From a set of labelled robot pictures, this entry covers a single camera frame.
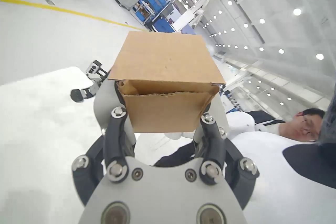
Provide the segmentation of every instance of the person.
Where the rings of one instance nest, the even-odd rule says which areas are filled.
[[[301,142],[314,142],[318,139],[325,112],[319,108],[309,108],[297,113],[289,122],[275,119],[269,114],[269,118],[265,118],[264,111],[251,111],[248,114],[254,118],[256,131],[269,132]]]
[[[243,210],[246,221],[249,224],[334,223],[336,88],[326,113],[305,110],[292,121],[278,125],[278,131],[283,136],[255,131],[232,139],[260,172]],[[307,139],[316,142],[297,142]]]
[[[325,112],[318,108],[309,108],[297,113],[289,122],[275,119],[265,111],[257,110],[251,112],[231,112],[227,114],[228,139],[232,140],[241,133],[251,133],[254,131],[267,132],[279,135],[291,140],[300,142],[315,142],[320,133],[322,119]],[[173,140],[181,137],[191,139],[193,133],[171,133],[165,134]],[[173,167],[186,163],[192,159],[195,153],[194,142],[180,147],[171,155],[160,158],[154,166]]]

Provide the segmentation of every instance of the ceiling light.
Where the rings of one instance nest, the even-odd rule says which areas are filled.
[[[294,9],[293,10],[293,14],[295,15],[295,16],[299,16],[299,15],[301,15],[301,9],[299,9],[299,8],[296,8],[296,9]]]
[[[316,58],[317,58],[318,60],[322,60],[322,59],[324,59],[324,55],[322,55],[322,54],[317,54],[317,55],[316,55]]]

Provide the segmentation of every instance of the bolt head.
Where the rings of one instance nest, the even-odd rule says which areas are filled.
[[[120,164],[114,164],[112,167],[109,169],[109,173],[113,177],[119,177],[123,171],[123,167]]]
[[[120,116],[123,113],[123,109],[121,107],[117,107],[114,112],[117,116]]]
[[[208,121],[208,122],[211,122],[213,120],[213,117],[210,115],[210,114],[206,114],[204,116],[205,120]]]
[[[86,168],[88,165],[88,157],[85,155],[79,156],[72,163],[72,171],[76,171],[78,168]]]
[[[244,162],[244,167],[247,171],[252,172],[255,168],[255,164],[253,161]]]
[[[217,168],[213,165],[208,165],[207,166],[207,175],[211,178],[217,177],[218,176]]]
[[[222,127],[219,127],[218,130],[222,136],[225,135],[225,131]]]
[[[240,167],[248,172],[251,172],[253,175],[257,173],[257,165],[250,158],[243,158],[240,161]]]

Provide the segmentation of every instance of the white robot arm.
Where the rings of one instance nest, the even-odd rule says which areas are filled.
[[[245,224],[242,210],[259,172],[220,133],[210,114],[213,109],[210,104],[200,119],[194,159],[172,168],[148,166],[134,158],[136,140],[127,109],[116,82],[105,79],[94,102],[104,135],[72,163],[74,184],[85,206],[79,224]]]

